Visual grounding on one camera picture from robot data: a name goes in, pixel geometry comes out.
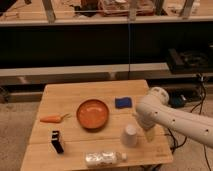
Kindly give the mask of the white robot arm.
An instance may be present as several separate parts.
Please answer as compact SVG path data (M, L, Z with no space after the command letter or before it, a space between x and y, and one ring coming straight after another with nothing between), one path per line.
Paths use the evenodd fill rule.
M165 89L151 88L135 107L138 124L146 131L160 124L213 148L213 118L168 107L168 101Z

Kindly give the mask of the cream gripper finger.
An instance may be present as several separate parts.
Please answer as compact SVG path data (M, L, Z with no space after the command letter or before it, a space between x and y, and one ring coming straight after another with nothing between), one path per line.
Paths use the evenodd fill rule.
M153 141L154 138L155 138L155 128L152 127L149 130L145 130L144 135L145 135L148 142Z

